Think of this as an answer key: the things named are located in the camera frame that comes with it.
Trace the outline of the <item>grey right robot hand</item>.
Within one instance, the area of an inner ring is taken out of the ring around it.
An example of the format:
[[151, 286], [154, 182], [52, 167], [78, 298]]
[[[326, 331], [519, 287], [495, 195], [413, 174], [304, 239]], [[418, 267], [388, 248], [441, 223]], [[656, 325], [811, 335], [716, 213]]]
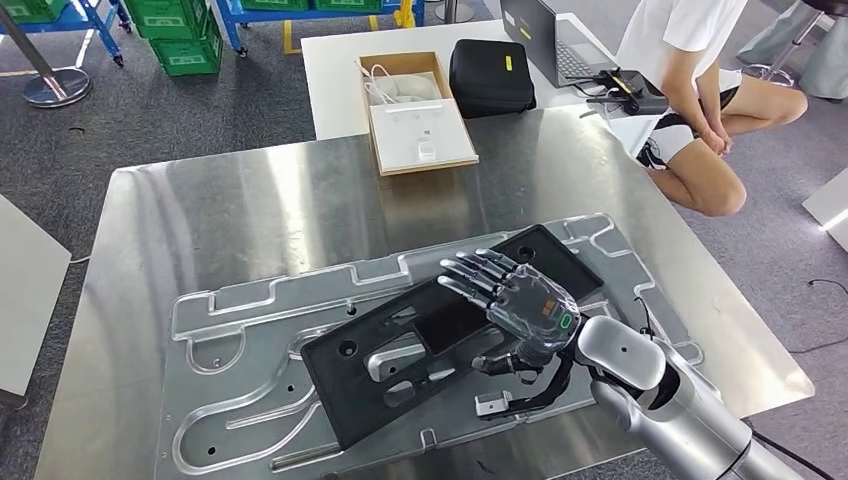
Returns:
[[570, 348], [583, 318], [574, 297], [528, 263], [491, 250], [459, 251], [442, 259], [439, 285], [461, 295], [483, 311], [486, 320], [518, 340], [497, 356], [480, 355], [471, 366], [488, 376], [541, 374], [559, 359], [561, 382], [568, 385], [573, 368]]

